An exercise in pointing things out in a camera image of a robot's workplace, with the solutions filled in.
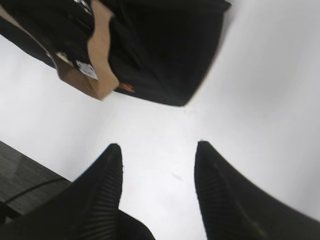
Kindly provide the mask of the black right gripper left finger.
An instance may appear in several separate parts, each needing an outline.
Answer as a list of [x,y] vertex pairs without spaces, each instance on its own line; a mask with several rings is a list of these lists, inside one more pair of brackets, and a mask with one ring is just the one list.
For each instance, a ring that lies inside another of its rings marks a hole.
[[74,182],[46,203],[0,228],[2,240],[153,240],[119,209],[123,159],[110,144]]

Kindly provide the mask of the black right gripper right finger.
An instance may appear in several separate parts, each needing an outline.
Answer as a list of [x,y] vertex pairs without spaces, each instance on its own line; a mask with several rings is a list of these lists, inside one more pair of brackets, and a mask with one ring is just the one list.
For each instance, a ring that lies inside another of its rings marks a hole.
[[194,182],[209,240],[318,240],[319,221],[254,185],[207,141],[197,144]]

